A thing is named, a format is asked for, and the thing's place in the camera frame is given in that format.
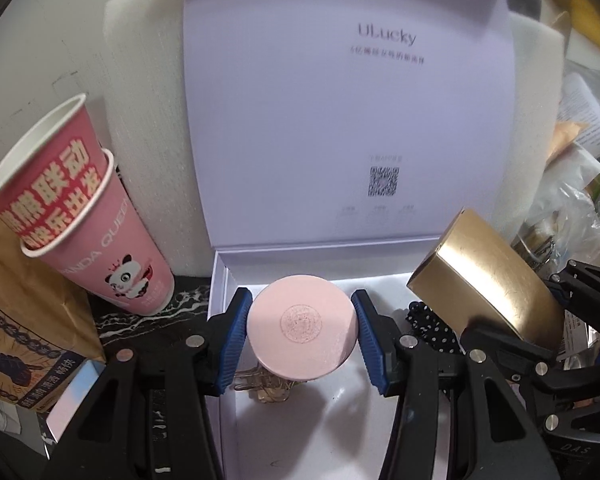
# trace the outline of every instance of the open box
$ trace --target open box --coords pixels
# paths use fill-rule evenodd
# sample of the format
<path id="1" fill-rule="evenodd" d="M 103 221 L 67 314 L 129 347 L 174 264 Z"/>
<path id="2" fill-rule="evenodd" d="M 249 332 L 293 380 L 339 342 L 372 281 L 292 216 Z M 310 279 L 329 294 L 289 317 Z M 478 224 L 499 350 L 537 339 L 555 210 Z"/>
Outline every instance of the open box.
<path id="1" fill-rule="evenodd" d="M 238 286 L 313 274 L 404 323 L 408 277 L 456 213 L 507 214 L 505 0 L 186 0 L 184 57 L 210 316 Z M 378 477 L 395 405 L 356 348 L 283 404 L 228 390 L 208 410 L 227 480 L 350 480 Z"/>

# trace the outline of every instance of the printed illustration on paper bag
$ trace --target printed illustration on paper bag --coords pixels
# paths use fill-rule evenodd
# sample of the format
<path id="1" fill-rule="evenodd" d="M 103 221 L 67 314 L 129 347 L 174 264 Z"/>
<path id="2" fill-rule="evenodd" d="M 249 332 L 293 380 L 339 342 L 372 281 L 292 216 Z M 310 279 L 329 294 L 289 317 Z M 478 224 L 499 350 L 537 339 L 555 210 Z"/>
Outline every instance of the printed illustration on paper bag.
<path id="1" fill-rule="evenodd" d="M 0 310 L 0 398 L 32 408 L 83 360 L 84 357 L 42 339 Z"/>
<path id="2" fill-rule="evenodd" d="M 104 281 L 109 283 L 116 296 L 125 296 L 130 300 L 141 298 L 146 294 L 149 280 L 154 275 L 151 264 L 143 267 L 131 257 L 131 254 L 127 254 L 122 258 L 122 264 L 115 264 L 111 270 L 112 274 Z"/>

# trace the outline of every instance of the embossed circular logo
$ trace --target embossed circular logo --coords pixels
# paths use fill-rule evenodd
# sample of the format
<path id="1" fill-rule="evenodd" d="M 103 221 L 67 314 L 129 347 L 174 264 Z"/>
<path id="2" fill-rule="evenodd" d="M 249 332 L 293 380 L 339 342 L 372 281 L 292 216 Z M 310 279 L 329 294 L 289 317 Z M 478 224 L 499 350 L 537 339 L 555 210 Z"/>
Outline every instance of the embossed circular logo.
<path id="1" fill-rule="evenodd" d="M 322 330 L 322 318 L 309 305 L 298 304 L 285 310 L 280 318 L 280 328 L 289 341 L 308 343 Z"/>

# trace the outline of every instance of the black polka dot fabric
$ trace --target black polka dot fabric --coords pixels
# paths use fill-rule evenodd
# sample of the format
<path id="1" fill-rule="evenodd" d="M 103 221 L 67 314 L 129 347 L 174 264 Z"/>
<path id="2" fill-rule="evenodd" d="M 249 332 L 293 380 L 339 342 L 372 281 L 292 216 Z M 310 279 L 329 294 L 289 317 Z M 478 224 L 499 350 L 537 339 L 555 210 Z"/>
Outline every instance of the black polka dot fabric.
<path id="1" fill-rule="evenodd" d="M 454 331 L 421 301 L 410 304 L 407 321 L 413 328 L 413 335 L 434 350 L 449 354 L 461 352 Z"/>

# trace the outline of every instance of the white wall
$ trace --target white wall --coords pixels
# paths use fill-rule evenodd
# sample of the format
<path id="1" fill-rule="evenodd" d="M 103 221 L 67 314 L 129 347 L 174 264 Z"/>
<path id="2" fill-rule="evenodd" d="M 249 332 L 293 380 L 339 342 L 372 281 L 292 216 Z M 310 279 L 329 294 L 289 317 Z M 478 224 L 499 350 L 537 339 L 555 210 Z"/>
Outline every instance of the white wall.
<path id="1" fill-rule="evenodd" d="M 13 0 L 0 17 L 0 160 L 40 117 L 79 92 L 87 92 L 96 132 L 109 143 L 106 1 Z"/>

